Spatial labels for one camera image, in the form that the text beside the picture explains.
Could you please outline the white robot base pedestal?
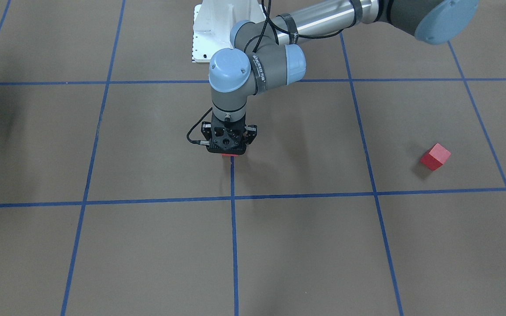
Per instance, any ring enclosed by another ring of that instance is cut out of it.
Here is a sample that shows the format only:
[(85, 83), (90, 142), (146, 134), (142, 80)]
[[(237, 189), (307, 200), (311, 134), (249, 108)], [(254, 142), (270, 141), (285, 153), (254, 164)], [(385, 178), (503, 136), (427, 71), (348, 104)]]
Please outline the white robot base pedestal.
[(215, 52), (232, 48), (231, 29), (237, 22), (261, 22), (265, 15), (258, 0), (203, 0), (193, 9), (192, 60), (207, 63)]

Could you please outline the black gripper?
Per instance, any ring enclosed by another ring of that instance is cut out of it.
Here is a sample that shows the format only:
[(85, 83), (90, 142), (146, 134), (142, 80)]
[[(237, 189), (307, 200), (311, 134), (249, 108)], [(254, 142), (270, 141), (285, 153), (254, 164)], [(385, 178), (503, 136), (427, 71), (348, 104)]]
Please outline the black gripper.
[(205, 139), (201, 145), (215, 154), (243, 155), (255, 140), (257, 129), (257, 125), (246, 125), (244, 121), (202, 122), (201, 132)]

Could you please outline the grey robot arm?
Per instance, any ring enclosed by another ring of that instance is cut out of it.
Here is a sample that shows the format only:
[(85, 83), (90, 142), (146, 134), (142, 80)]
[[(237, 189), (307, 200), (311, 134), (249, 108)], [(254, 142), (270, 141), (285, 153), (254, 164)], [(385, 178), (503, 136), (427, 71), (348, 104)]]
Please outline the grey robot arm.
[(270, 17), (271, 1), (263, 1), (262, 22), (237, 22), (229, 34), (230, 47), (209, 62), (212, 106), (196, 123), (202, 140), (191, 144), (209, 152), (242, 155), (257, 136), (247, 125), (249, 96), (300, 81), (307, 60), (300, 44), (325, 39), (361, 23), (384, 22), (431, 45), (460, 34), (476, 14), (477, 0), (325, 0), (300, 10)]

